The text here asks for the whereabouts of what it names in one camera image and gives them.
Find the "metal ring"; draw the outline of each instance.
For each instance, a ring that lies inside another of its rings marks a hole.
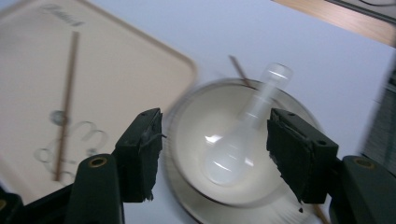
[[[105,157],[96,157],[90,160],[89,165],[91,168],[96,168],[99,166],[103,166],[107,163],[107,159]]]
[[[364,167],[366,169],[374,169],[375,168],[375,165],[372,162],[367,161],[367,160],[362,159],[362,158],[355,158],[355,159],[353,159],[353,161],[356,164],[358,164],[359,166]]]
[[[7,201],[4,199],[0,199],[0,211],[3,210],[7,205]]]

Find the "beige tray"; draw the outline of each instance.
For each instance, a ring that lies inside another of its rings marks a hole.
[[[71,34],[79,32],[62,181],[53,181]],[[72,183],[147,109],[166,112],[194,63],[85,1],[24,1],[0,12],[0,176],[25,203]]]

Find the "white table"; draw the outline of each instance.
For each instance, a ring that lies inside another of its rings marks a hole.
[[[270,62],[287,65],[294,77],[286,92],[339,144],[339,158],[360,152],[395,49],[268,0],[93,2],[192,58],[195,88],[238,77],[229,55],[253,79]],[[125,204],[127,223],[195,223],[172,196],[163,169],[153,193],[153,202]]]

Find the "ceramic bowl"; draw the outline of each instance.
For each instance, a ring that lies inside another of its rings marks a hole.
[[[261,83],[250,81],[258,88]],[[209,84],[189,94],[175,109],[169,128],[167,150],[181,176],[206,198],[232,206],[254,206],[270,203],[286,183],[266,150],[266,119],[251,142],[252,152],[245,158],[246,171],[231,185],[213,183],[205,175],[205,155],[211,139],[227,133],[246,108],[256,90],[239,79]],[[318,128],[310,113],[293,97],[281,91],[272,107],[289,110]]]

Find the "wooden stick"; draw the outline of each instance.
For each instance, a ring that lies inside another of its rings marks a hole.
[[[71,39],[71,46],[69,52],[69,59],[67,65],[67,77],[66,77],[66,85],[64,89],[64,118],[62,120],[62,126],[59,131],[58,139],[58,155],[56,160],[56,168],[55,168],[55,181],[59,181],[61,179],[61,171],[63,168],[63,157],[64,150],[66,148],[66,135],[67,135],[67,124],[69,120],[70,114],[70,105],[72,101],[72,91],[73,91],[73,82],[75,77],[75,69],[76,69],[76,58],[77,58],[77,49],[78,49],[78,38],[79,32],[74,31]]]
[[[233,63],[233,66],[235,67],[236,71],[238,72],[238,75],[242,78],[242,81],[244,81],[245,85],[247,85],[250,88],[253,88],[250,83],[248,83],[248,77],[245,75],[244,71],[242,70],[241,65],[239,65],[239,62],[236,60],[236,58],[232,55],[229,56],[231,59],[231,62]]]

